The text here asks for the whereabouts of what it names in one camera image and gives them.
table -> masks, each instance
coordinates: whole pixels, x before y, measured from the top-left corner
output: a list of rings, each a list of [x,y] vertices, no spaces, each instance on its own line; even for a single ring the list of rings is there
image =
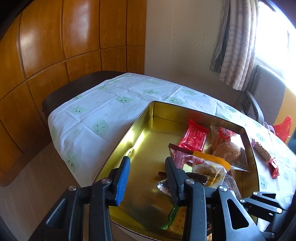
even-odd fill
[[[296,156],[278,137],[255,120],[204,93],[157,78],[125,73],[88,89],[61,104],[48,118],[54,146],[78,183],[88,186],[112,150],[153,100],[172,103],[229,120],[246,129],[278,161],[280,176],[272,179],[268,166],[255,153],[260,191],[296,187]]]

red plastic bag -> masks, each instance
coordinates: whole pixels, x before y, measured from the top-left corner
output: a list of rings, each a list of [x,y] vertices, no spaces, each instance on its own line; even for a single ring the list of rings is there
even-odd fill
[[[291,123],[291,116],[287,116],[283,123],[273,126],[276,136],[283,142],[286,142],[287,138],[290,137]]]
[[[201,151],[205,145],[205,138],[209,130],[193,120],[188,121],[188,130],[181,140],[179,147],[190,151]]]

metal screw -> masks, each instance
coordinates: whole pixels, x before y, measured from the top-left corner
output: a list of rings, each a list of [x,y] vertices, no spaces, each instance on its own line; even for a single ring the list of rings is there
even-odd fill
[[[193,179],[190,179],[190,178],[186,179],[185,182],[186,182],[188,185],[192,185],[192,184],[194,184],[194,180],[193,180]]]
[[[70,187],[68,187],[68,190],[73,192],[77,189],[77,186],[76,185],[71,185]]]
[[[110,178],[103,178],[103,179],[101,180],[101,182],[102,182],[103,184],[108,184],[108,183],[111,182],[111,179],[110,179]]]
[[[226,186],[219,186],[219,190],[221,191],[221,192],[226,192],[227,191],[227,187]]]
[[[277,211],[278,213],[282,213],[283,210],[282,210],[281,208],[278,207],[278,208],[276,209],[276,211]]]

chair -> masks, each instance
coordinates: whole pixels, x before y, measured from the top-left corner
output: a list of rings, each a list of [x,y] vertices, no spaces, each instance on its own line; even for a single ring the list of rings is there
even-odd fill
[[[284,94],[285,84],[282,79],[258,64],[241,96],[239,108],[244,114],[274,132],[271,125],[278,116]]]

wooden wall panel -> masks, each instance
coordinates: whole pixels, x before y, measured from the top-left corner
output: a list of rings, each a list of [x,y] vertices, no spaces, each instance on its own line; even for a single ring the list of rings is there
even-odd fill
[[[126,48],[111,48],[101,51],[103,70],[126,72]]]
[[[38,74],[28,81],[29,88],[35,104],[45,119],[42,112],[42,102],[51,92],[69,83],[67,69],[65,63],[59,63],[48,68],[44,72]]]
[[[0,123],[0,169],[8,173],[15,162],[22,156],[22,152],[13,142],[4,126]]]
[[[99,49],[99,0],[64,0],[65,57]]]
[[[24,77],[17,53],[18,16],[0,42],[0,99],[20,84]]]
[[[146,0],[128,0],[126,41],[127,45],[145,45]]]
[[[100,71],[100,52],[95,51],[66,61],[70,81],[76,80],[84,75]]]
[[[20,46],[26,77],[64,59],[62,0],[34,0],[22,13]]]
[[[144,74],[145,46],[128,46],[127,60],[128,72]]]
[[[40,140],[48,135],[25,83],[0,101],[0,119],[22,151],[40,148]]]
[[[126,45],[126,0],[101,0],[101,49]]]

